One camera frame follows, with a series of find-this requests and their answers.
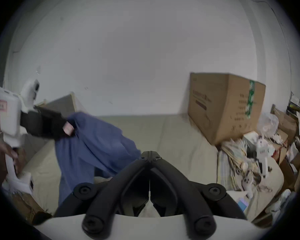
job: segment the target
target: screw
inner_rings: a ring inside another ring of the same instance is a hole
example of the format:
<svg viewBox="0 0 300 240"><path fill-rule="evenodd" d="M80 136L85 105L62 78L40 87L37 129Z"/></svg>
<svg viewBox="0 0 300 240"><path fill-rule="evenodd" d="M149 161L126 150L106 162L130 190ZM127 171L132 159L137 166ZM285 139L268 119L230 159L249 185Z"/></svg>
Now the screw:
<svg viewBox="0 0 300 240"><path fill-rule="evenodd" d="M212 188L209 189L209 192L210 192L211 194L217 196L217 195L220 194L220 189L214 186L214 187L212 187Z"/></svg>
<svg viewBox="0 0 300 240"><path fill-rule="evenodd" d="M199 234L207 233L207 231L211 230L211 226L212 226L211 220L210 218L207 217L200 218L194 223L194 229Z"/></svg>
<svg viewBox="0 0 300 240"><path fill-rule="evenodd" d="M91 189L88 186L83 186L79 189L79 193L80 194L88 194L91 191Z"/></svg>
<svg viewBox="0 0 300 240"><path fill-rule="evenodd" d="M103 221L93 215L86 216L82 223L83 230L94 234L100 233L103 230L103 226Z"/></svg>

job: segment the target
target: white plastic device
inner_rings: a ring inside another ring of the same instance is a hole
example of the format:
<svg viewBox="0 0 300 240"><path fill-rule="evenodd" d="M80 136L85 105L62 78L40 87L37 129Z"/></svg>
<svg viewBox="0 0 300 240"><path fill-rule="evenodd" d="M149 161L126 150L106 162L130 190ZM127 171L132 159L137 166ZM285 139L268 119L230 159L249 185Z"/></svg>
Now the white plastic device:
<svg viewBox="0 0 300 240"><path fill-rule="evenodd" d="M262 164L262 175L264 178L269 176L268 158L273 155L275 148L264 138L260 138L256 142L256 157Z"/></svg>
<svg viewBox="0 0 300 240"><path fill-rule="evenodd" d="M0 132L3 132L3 140L12 148L21 147L24 143L24 134L27 131L20 126L21 112L33 110L38 89L38 80L28 80L22 88L21 95L0 87ZM5 160L8 171L6 180L12 189L32 194L31 173L21 172L17 177L13 159L6 154Z"/></svg>

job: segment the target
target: clutter pile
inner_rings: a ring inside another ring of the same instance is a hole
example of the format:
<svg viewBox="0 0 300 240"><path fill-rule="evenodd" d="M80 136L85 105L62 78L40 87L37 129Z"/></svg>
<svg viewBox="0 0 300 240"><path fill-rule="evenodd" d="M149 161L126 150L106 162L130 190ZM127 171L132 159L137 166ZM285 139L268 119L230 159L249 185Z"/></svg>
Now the clutter pile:
<svg viewBox="0 0 300 240"><path fill-rule="evenodd" d="M251 201L256 190L272 191L268 159L276 161L284 183L261 214L272 215L271 225L288 196L294 196L290 193L300 189L300 99L292 94L286 113L275 105L271 113L261 113L264 95L263 84L243 77L192 73L188 114L219 149L217 183L229 191L246 191L241 201Z"/></svg>

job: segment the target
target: white handle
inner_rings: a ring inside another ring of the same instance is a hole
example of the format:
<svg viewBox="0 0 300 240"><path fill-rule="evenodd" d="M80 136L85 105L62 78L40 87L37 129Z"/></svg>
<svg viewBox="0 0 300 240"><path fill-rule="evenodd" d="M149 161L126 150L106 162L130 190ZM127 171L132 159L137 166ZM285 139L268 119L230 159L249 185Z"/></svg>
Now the white handle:
<svg viewBox="0 0 300 240"><path fill-rule="evenodd" d="M6 156L6 166L8 170L9 177L17 179L16 171L14 170L13 159L5 154Z"/></svg>

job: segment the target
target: blue cloth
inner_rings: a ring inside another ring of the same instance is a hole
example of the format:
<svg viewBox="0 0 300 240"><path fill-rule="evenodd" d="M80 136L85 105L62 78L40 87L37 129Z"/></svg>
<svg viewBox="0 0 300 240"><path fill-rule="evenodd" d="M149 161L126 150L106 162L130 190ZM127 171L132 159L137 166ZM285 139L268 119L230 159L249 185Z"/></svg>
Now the blue cloth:
<svg viewBox="0 0 300 240"><path fill-rule="evenodd" d="M79 183L93 183L95 168L103 172L100 176L115 176L141 154L112 124L83 112L72 114L68 121L75 123L75 135L55 142L61 169L59 205Z"/></svg>

